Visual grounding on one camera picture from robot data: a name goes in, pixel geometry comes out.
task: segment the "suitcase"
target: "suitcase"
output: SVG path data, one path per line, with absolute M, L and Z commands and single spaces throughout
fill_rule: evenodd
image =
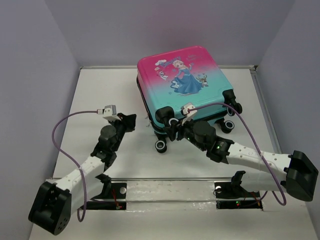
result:
M 137 85 L 158 138 L 155 148 L 159 153 L 167 150 L 165 124 L 159 116 L 160 110 L 166 107 L 173 109 L 178 120 L 184 118 L 181 108 L 188 103 L 196 108 L 225 103 L 242 112 L 232 85 L 204 47 L 192 46 L 144 57 L 139 60 L 137 70 Z M 226 114 L 234 115 L 222 105 L 212 105 L 199 109 L 193 120 L 217 123 L 224 133 L 230 133 L 235 125 L 225 121 Z

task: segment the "purple cable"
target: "purple cable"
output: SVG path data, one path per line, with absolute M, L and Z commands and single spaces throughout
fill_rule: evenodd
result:
M 222 106 L 225 106 L 225 107 L 231 109 L 231 110 L 239 117 L 239 119 L 240 119 L 241 122 L 243 123 L 245 129 L 246 129 L 247 132 L 249 133 L 249 135 L 250 135 L 250 137 L 251 137 L 251 139 L 252 139 L 252 142 L 253 142 L 253 144 L 254 144 L 254 146 L 255 146 L 255 148 L 256 148 L 256 151 L 259 153 L 259 155 L 261 156 L 264 164 L 266 165 L 266 167 L 268 168 L 270 174 L 272 175 L 272 177 L 273 177 L 273 179 L 274 179 L 274 182 L 275 182 L 276 186 L 278 187 L 278 189 L 279 189 L 279 191 L 280 191 L 280 193 L 281 193 L 283 202 L 281 202 L 281 201 L 279 200 L 279 198 L 277 197 L 277 195 L 275 194 L 275 192 L 272 191 L 275 199 L 277 200 L 277 202 L 278 202 L 280 205 L 285 206 L 285 205 L 287 204 L 287 199 L 286 199 L 285 193 L 284 193 L 284 191 L 282 190 L 282 187 L 281 187 L 281 185 L 280 185 L 280 183 L 279 183 L 279 181 L 278 181 L 278 179 L 277 179 L 277 176 L 275 175 L 274 171 L 273 171 L 273 170 L 271 169 L 271 167 L 269 166 L 266 158 L 262 155 L 262 153 L 261 153 L 261 151 L 260 151 L 260 148 L 259 148 L 259 146 L 258 146 L 258 144 L 257 144 L 257 142 L 256 142 L 256 140 L 255 140 L 255 138 L 254 138 L 254 136 L 252 135 L 250 129 L 248 128 L 248 125 L 246 124 L 245 120 L 240 116 L 240 114 L 239 114 L 233 107 L 231 107 L 230 105 L 225 104 L 225 103 L 223 103 L 223 102 L 214 102 L 214 103 L 210 103 L 210 104 L 207 104 L 207 105 L 203 105 L 203 106 L 199 106 L 199 107 L 195 107 L 195 108 L 189 109 L 188 111 L 191 112 L 191 111 L 203 109 L 203 108 L 206 108 L 206 107 L 209 107 L 209 106 L 213 106 L 213 105 L 222 105 Z
M 81 169 L 80 164 L 72 157 L 70 156 L 68 153 L 66 153 L 65 151 L 63 151 L 61 149 L 61 147 L 59 147 L 59 145 L 57 144 L 56 140 L 55 140 L 55 132 L 57 127 L 67 118 L 74 116 L 74 115 L 78 115 L 78 114 L 97 114 L 97 110 L 96 111 L 77 111 L 74 113 L 69 114 L 68 116 L 64 117 L 63 119 L 61 119 L 53 128 L 52 130 L 52 134 L 51 134 L 51 139 L 53 142 L 53 145 L 59 150 L 59 152 L 63 153 L 64 155 L 66 155 L 69 159 L 71 159 L 72 162 L 74 162 L 74 164 L 78 167 L 80 174 L 81 174 L 81 178 L 82 178 L 82 184 L 83 184 L 83 194 L 84 194 L 84 200 L 83 200 L 83 213 L 82 216 L 80 217 L 80 208 L 77 210 L 77 218 L 79 220 L 79 222 L 82 222 L 85 219 L 85 215 L 86 215 L 86 209 L 87 209 L 87 187 L 86 187 L 86 181 L 85 181 L 85 175 L 84 172 Z

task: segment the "purple hose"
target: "purple hose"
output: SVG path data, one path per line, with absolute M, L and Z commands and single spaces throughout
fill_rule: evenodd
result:
M 250 135 L 250 137 L 251 137 L 251 139 L 252 139 L 252 142 L 253 142 L 253 144 L 254 144 L 254 146 L 255 146 L 255 148 L 256 148 L 256 151 L 257 151 L 258 154 L 261 156 L 264 164 L 266 165 L 266 167 L 268 168 L 270 174 L 272 175 L 272 177 L 273 177 L 273 179 L 274 179 L 274 182 L 275 182 L 276 186 L 278 187 L 278 189 L 279 189 L 279 191 L 280 191 L 280 193 L 281 193 L 283 202 L 281 202 L 281 201 L 279 200 L 279 198 L 277 197 L 277 195 L 275 194 L 275 192 L 272 191 L 275 199 L 277 200 L 277 202 L 278 202 L 280 205 L 285 206 L 285 205 L 287 204 L 287 199 L 286 199 L 285 193 L 284 193 L 284 191 L 282 190 L 282 187 L 281 187 L 281 185 L 280 185 L 280 183 L 279 183 L 279 181 L 278 181 L 278 179 L 277 179 L 277 176 L 275 175 L 274 171 L 273 171 L 273 170 L 271 169 L 271 167 L 269 166 L 266 158 L 262 155 L 262 153 L 261 153 L 261 151 L 260 151 L 260 148 L 259 148 L 259 146 L 258 146 L 258 144 L 257 144 L 257 142 L 256 142 L 256 140 L 255 140 L 255 138 L 254 138 L 254 136 L 252 135 L 251 131 L 249 130 L 249 128 L 248 128 L 245 120 L 240 116 L 240 114 L 239 114 L 233 107 L 231 107 L 230 105 L 225 104 L 225 103 L 223 103 L 223 102 L 215 102 L 215 103 L 210 103 L 210 104 L 207 104 L 207 105 L 195 107 L 195 108 L 189 109 L 188 111 L 191 112 L 191 111 L 203 109 L 203 108 L 206 108 L 206 107 L 209 107 L 209 106 L 213 106 L 213 105 L 222 105 L 222 106 L 225 106 L 225 107 L 231 109 L 231 110 L 239 117 L 239 119 L 240 119 L 241 122 L 243 123 L 245 129 L 246 129 L 247 132 L 249 133 L 249 135 Z
M 74 116 L 74 115 L 78 115 L 78 114 L 97 114 L 97 111 L 77 111 L 74 113 L 69 114 L 68 116 L 64 117 L 63 119 L 61 119 L 53 128 L 52 130 L 52 142 L 53 145 L 59 150 L 59 152 L 63 153 L 64 155 L 66 155 L 69 159 L 71 159 L 72 162 L 74 162 L 74 164 L 78 167 L 80 174 L 81 174 L 81 178 L 82 178 L 82 184 L 83 184 L 83 194 L 84 194 L 84 200 L 83 200 L 83 213 L 82 216 L 80 217 L 80 208 L 77 210 L 77 218 L 79 220 L 79 222 L 82 222 L 85 219 L 85 215 L 86 215 L 86 209 L 87 209 L 87 187 L 86 187 L 86 181 L 85 181 L 85 175 L 84 172 L 82 171 L 82 169 L 80 168 L 80 164 L 72 157 L 70 156 L 68 153 L 66 153 L 65 151 L 63 151 L 59 145 L 57 144 L 56 140 L 55 140 L 55 132 L 57 127 L 67 118 Z

